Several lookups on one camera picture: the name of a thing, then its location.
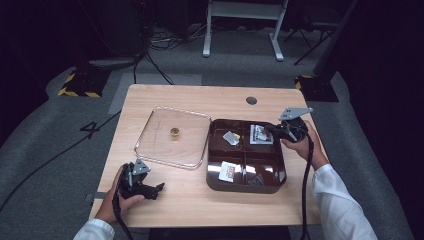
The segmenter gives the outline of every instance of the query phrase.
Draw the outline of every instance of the gray carpet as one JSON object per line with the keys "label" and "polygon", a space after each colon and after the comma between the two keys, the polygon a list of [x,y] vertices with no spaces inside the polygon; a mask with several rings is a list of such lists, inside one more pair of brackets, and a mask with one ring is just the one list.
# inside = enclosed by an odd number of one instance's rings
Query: gray carpet
{"label": "gray carpet", "polygon": [[[283,43],[288,33],[282,32],[279,42],[285,60],[277,62],[267,36],[271,31],[239,29],[214,34],[209,58],[202,57],[203,38],[173,50],[149,52],[176,84],[294,88],[294,77],[312,74],[325,46],[293,66],[307,46],[298,35]],[[318,39],[314,33],[307,37]],[[58,96],[71,71],[52,79],[46,89],[49,100],[0,149],[1,202],[29,173],[83,138],[86,133],[79,131],[81,127],[92,121],[100,125],[119,111],[125,89],[133,82],[129,67],[111,73],[102,98]],[[139,83],[167,84],[145,59],[136,72]],[[379,239],[413,239],[396,193],[356,120],[342,77],[336,74],[332,85],[340,102],[307,102],[314,108],[312,116],[330,161],[362,205]],[[119,115],[91,139],[54,158],[18,189],[0,213],[0,239],[72,239],[88,218],[91,206],[85,198],[97,190],[118,120]],[[116,239],[125,239],[116,229]],[[301,236],[300,226],[289,229],[293,239]],[[319,225],[309,229],[312,239],[323,239]],[[148,233],[149,229],[133,230],[135,239],[147,239]]]}

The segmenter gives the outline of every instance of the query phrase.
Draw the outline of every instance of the clear plastic tray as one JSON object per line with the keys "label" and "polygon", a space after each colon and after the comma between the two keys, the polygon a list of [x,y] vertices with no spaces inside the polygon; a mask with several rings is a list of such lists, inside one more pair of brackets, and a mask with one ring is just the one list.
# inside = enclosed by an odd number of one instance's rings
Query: clear plastic tray
{"label": "clear plastic tray", "polygon": [[153,109],[134,151],[142,160],[184,169],[203,161],[211,118],[170,107]]}

